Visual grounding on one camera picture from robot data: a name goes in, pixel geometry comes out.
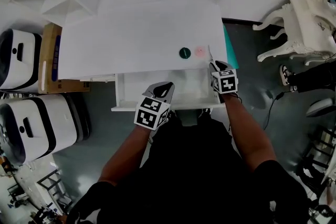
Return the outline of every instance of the person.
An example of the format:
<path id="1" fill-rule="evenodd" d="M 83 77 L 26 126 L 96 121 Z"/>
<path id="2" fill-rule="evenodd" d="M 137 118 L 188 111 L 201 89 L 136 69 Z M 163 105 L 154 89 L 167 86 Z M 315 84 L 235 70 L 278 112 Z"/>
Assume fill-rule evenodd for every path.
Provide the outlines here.
<path id="1" fill-rule="evenodd" d="M 291 91 L 306 92 L 316 89 L 334 91 L 336 87 L 336 61 L 325 62 L 299 74 L 292 73 L 285 65 L 281 65 L 280 76 L 282 84 L 289 85 Z"/>
<path id="2" fill-rule="evenodd" d="M 304 188 L 277 162 L 266 133 L 238 96 L 222 98 L 241 157 L 210 109 L 202 111 L 195 126 L 183 126 L 170 112 L 143 166 L 151 131 L 136 125 L 67 223 L 307 223 Z"/>

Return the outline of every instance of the black stripe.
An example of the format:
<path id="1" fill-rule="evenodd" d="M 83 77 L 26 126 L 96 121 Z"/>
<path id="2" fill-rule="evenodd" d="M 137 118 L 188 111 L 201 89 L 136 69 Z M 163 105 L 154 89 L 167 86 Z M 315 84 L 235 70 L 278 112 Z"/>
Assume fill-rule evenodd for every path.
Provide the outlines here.
<path id="1" fill-rule="evenodd" d="M 50 122 L 50 118 L 49 118 L 49 115 L 48 115 L 46 105 L 44 105 L 44 102 L 38 97 L 31 97 L 31 98 L 28 98 L 28 99 L 34 101 L 34 103 L 37 105 L 38 111 L 40 112 L 40 115 L 41 115 L 41 119 L 42 119 L 42 122 L 43 122 L 44 129 L 45 129 L 47 137 L 48 137 L 48 142 L 49 142 L 48 150 L 45 154 L 43 154 L 41 157 L 39 157 L 39 158 L 42 158 L 43 156 L 48 155 L 49 153 L 51 153 L 55 149 L 55 147 L 56 147 L 56 137 L 55 137 L 54 130 L 53 130 L 53 127 L 52 127 L 51 122 Z"/>
<path id="2" fill-rule="evenodd" d="M 19 87 L 12 88 L 12 89 L 2 89 L 3 91 L 13 91 L 13 90 L 19 90 L 23 89 L 25 87 L 33 85 L 38 80 L 38 64 L 40 61 L 40 51 L 41 51 L 41 42 L 42 38 L 38 34 L 33 34 L 35 37 L 35 51 L 34 51 L 34 68 L 33 68 L 33 74 L 31 74 L 31 78 L 24 84 L 22 84 Z"/>

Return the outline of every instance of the white machine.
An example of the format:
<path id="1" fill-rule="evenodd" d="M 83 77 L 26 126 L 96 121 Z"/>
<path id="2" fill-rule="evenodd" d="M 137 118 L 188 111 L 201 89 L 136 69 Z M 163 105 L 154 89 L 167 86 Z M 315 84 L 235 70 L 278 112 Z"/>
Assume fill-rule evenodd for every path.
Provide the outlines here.
<path id="1" fill-rule="evenodd" d="M 82 140 L 86 121 L 77 121 L 73 108 L 68 96 L 61 94 L 12 99 L 0 105 L 0 143 L 9 161 L 22 165 Z"/>
<path id="2" fill-rule="evenodd" d="M 0 35 L 0 89 L 37 92 L 42 38 L 8 29 Z"/>

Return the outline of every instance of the floor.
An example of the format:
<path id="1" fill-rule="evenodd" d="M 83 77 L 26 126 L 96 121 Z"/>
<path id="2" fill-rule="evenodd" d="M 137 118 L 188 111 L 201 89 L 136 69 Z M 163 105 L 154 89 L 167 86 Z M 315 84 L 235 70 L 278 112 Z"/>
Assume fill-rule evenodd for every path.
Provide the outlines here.
<path id="1" fill-rule="evenodd" d="M 239 95 L 246 109 L 263 126 L 272 102 L 271 98 L 288 90 L 280 82 L 280 64 L 286 64 L 296 73 L 304 71 L 307 67 L 303 65 L 302 60 L 289 60 L 288 56 L 267 58 L 262 63 L 256 60 L 258 54 L 285 42 L 285 36 L 275 41 L 269 40 L 269 36 L 278 31 L 277 27 L 253 31 L 251 26 L 225 26 L 239 63 Z M 286 170 L 293 171 L 308 145 L 307 134 L 312 132 L 317 124 L 334 126 L 334 113 L 319 118 L 305 116 L 310 104 L 333 95 L 334 92 L 329 90 L 286 93 L 274 104 L 266 132 L 279 162 Z M 84 93 L 83 97 L 92 125 L 90 139 L 54 154 L 55 163 L 62 171 L 63 182 L 74 200 L 85 194 L 97 181 L 104 164 L 134 126 L 134 113 L 110 110 L 116 104 L 114 82 L 93 83 L 91 92 Z"/>

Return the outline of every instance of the cardboard box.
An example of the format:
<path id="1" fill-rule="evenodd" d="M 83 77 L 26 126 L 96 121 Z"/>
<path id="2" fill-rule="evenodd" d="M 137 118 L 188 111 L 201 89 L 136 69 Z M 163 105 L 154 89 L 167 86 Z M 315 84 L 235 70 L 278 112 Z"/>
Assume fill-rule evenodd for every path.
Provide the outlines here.
<path id="1" fill-rule="evenodd" d="M 87 92 L 90 83 L 58 79 L 58 54 L 62 27 L 48 24 L 43 31 L 38 68 L 38 93 Z"/>

